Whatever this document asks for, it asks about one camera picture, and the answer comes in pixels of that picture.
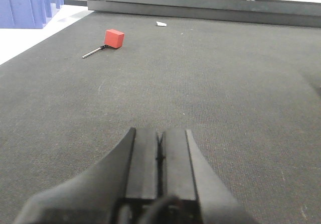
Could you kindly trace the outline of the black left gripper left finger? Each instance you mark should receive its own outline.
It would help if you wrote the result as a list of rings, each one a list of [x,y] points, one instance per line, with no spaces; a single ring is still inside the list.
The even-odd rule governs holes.
[[[125,201],[157,198],[156,129],[131,128],[96,164],[32,196],[15,223],[112,223]]]

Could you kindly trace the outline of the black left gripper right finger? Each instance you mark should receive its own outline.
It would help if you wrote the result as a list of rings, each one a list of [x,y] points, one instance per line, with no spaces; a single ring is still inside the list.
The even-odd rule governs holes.
[[[164,131],[162,146],[165,194],[178,196],[202,223],[253,223],[202,155],[191,130]]]

